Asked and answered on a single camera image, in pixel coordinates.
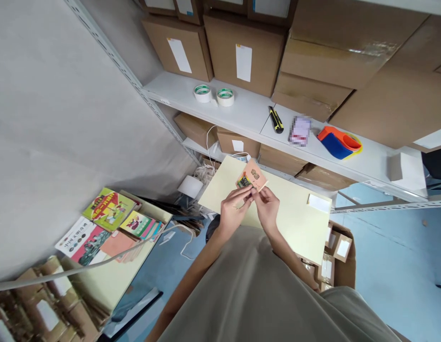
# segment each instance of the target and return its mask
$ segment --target person's left hand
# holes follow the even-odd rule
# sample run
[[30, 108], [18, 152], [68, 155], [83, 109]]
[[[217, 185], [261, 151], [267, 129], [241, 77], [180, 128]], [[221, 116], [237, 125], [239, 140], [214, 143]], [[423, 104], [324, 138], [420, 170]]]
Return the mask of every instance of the person's left hand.
[[[220, 204], [220, 224], [219, 228], [229, 233], [234, 233], [243, 221], [246, 211], [248, 211], [250, 204], [254, 201], [252, 197], [247, 198], [250, 195], [252, 185], [245, 188], [233, 190], [226, 199]], [[241, 208], [236, 206], [243, 202]]]

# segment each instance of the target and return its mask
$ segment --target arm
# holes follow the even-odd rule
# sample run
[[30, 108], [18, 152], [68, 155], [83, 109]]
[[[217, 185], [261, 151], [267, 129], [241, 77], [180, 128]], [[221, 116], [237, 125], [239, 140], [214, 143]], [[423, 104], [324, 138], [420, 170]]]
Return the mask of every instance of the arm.
[[245, 204], [237, 209], [238, 203], [250, 195], [251, 186], [232, 191], [228, 197], [222, 201], [220, 209], [220, 224], [214, 234], [201, 250], [200, 254], [187, 270], [179, 285], [176, 287], [172, 296], [163, 308], [154, 328], [146, 338], [146, 342], [154, 342], [159, 339], [164, 330], [173, 320], [181, 309], [184, 302], [189, 298], [194, 288], [206, 274], [211, 265], [219, 257], [222, 247], [231, 238], [250, 207], [252, 199], [246, 200]]
[[290, 268], [290, 270], [314, 291], [319, 292], [319, 285], [311, 277], [309, 271], [303, 266], [301, 260], [293, 252], [278, 230], [276, 217], [278, 215], [279, 200], [267, 187], [260, 193], [255, 189], [251, 191], [257, 205], [260, 223], [268, 236], [274, 253]]

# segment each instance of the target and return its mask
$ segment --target white paper roll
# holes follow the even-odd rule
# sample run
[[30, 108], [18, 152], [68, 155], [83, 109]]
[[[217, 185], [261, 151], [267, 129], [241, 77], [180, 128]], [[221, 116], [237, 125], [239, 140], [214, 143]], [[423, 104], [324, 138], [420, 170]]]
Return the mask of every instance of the white paper roll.
[[222, 107], [230, 107], [235, 103], [235, 95], [230, 88], [222, 88], [217, 92], [217, 102]]
[[193, 89], [193, 95], [197, 102], [208, 103], [212, 99], [211, 89], [208, 85], [198, 85]]
[[198, 179], [192, 176], [186, 176], [179, 186], [178, 191], [194, 199], [197, 197], [202, 187], [203, 183]]

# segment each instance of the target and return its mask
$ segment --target hand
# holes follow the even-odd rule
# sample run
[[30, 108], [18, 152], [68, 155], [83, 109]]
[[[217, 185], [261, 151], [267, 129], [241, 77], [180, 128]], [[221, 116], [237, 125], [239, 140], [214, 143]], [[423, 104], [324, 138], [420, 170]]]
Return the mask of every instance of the hand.
[[[253, 198], [248, 198], [252, 185], [245, 188], [233, 190], [226, 199], [220, 204], [220, 224], [218, 229], [222, 229], [229, 233], [234, 233], [243, 221], [246, 211], [248, 211], [250, 204], [254, 201]], [[243, 202], [241, 208], [236, 208], [238, 203]]]
[[252, 189], [251, 194], [257, 205], [259, 220], [265, 233], [267, 235], [278, 233], [276, 224], [279, 209], [278, 198], [268, 187], [264, 187], [260, 192]]

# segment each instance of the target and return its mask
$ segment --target person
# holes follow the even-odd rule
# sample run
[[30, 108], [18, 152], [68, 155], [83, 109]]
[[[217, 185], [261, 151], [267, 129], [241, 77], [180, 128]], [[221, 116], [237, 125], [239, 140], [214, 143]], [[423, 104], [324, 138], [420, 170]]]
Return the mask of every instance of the person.
[[[240, 227], [253, 201], [263, 230]], [[232, 191], [145, 341], [399, 341], [354, 289], [320, 293], [280, 234], [278, 209], [269, 188]]]

